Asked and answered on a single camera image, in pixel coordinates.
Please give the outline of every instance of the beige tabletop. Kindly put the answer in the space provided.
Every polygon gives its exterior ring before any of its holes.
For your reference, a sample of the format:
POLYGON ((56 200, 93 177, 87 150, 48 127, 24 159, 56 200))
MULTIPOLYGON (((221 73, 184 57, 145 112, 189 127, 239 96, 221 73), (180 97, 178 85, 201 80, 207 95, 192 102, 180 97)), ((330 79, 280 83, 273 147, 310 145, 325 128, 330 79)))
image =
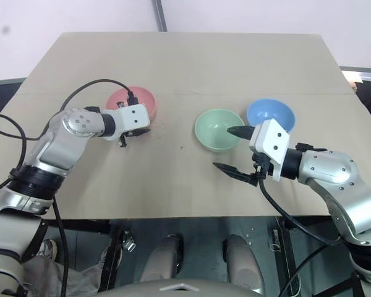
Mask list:
MULTIPOLYGON (((291 146, 306 142, 350 155, 371 186, 371 116, 317 35, 229 33, 67 33, 3 110, 37 136, 77 87, 116 79, 149 89, 158 111, 151 133, 128 147, 92 139, 58 192, 63 218, 276 215, 258 188, 211 163, 252 171, 247 141, 226 153, 205 150, 194 122, 211 108, 245 118, 250 103, 275 98, 294 111, 291 146)), ((94 85, 69 107, 104 108, 113 84, 94 85)), ((15 132, 0 120, 0 127, 15 132)), ((33 142, 28 143, 30 150, 33 142)), ((16 165, 20 141, 0 136, 0 181, 16 165)), ((292 215, 325 215, 307 186, 268 178, 267 189, 292 215)))

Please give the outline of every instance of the sneaker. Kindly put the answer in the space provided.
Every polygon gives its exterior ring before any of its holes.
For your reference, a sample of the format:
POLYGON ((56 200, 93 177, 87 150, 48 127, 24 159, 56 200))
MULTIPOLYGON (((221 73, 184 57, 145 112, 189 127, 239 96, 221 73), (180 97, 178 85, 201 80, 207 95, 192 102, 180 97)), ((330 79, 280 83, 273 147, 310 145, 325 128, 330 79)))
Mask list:
POLYGON ((55 261, 57 254, 58 254, 58 247, 56 246, 55 240, 45 239, 42 242, 40 249, 38 250, 36 256, 44 256, 44 257, 50 258, 53 261, 55 261))
MULTIPOLYGON (((107 255, 107 250, 109 249, 109 247, 106 247, 104 249, 104 251, 101 253, 101 256, 100 256, 100 260, 98 262, 98 266, 103 269, 103 266, 104 266, 104 262, 106 260, 106 255, 107 255)), ((119 264, 121 263, 122 261, 122 247, 119 248, 119 257, 118 257, 118 261, 117 261, 117 267, 116 269, 119 268, 119 264)))

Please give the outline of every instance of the pink bowl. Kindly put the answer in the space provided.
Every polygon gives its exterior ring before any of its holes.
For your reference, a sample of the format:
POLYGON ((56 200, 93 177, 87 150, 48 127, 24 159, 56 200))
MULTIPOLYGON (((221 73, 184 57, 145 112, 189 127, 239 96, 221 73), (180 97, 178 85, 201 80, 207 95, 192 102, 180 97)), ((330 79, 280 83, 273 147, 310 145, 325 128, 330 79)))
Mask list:
MULTIPOLYGON (((156 115, 156 100, 154 95, 145 88, 142 87, 129 87, 130 90, 139 99, 139 103, 146 106, 150 120, 152 121, 156 115)), ((124 102, 125 106, 128 105, 128 92, 126 89, 122 88, 114 92, 107 100, 106 108, 108 110, 116 110, 118 108, 117 102, 124 102)))

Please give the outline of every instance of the gray floor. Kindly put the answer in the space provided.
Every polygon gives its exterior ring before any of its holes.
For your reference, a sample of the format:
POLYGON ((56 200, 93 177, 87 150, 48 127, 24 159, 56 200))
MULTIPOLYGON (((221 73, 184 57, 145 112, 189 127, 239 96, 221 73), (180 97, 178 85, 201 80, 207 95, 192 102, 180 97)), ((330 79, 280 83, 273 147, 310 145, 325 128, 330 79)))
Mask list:
MULTIPOLYGON (((124 253, 116 286, 135 283, 154 247, 168 234, 182 233, 184 237, 184 265, 178 278, 202 278, 226 281, 226 265, 222 257, 222 241, 230 234, 239 234, 250 243, 263 277, 267 296, 277 296, 279 282, 274 252, 270 250, 271 231, 276 227, 273 217, 258 218, 180 218, 157 220, 126 220, 121 225, 130 228, 137 247, 124 253)), ((331 222, 312 227, 327 237, 334 238, 336 231, 331 222)), ((297 264, 320 246, 299 230, 292 230, 292 244, 297 264)), ((57 229, 50 228, 47 238, 59 241, 57 229)), ((108 235, 67 231, 70 266, 83 270, 95 265, 102 250, 109 244, 108 235)), ((318 255, 300 273, 301 296, 319 293, 347 278, 352 272, 348 253, 343 246, 329 247, 318 255)), ((345 292, 340 297, 352 296, 345 292)))

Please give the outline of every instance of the metal pole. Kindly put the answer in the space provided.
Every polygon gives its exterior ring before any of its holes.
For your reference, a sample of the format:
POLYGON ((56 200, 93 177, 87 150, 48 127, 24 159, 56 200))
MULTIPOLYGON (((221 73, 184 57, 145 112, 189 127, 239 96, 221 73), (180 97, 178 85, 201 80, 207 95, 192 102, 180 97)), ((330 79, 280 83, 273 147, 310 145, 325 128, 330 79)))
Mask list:
POLYGON ((165 16, 163 13, 161 0, 153 0, 154 12, 156 17, 156 22, 158 24, 158 30, 160 32, 167 32, 165 16))

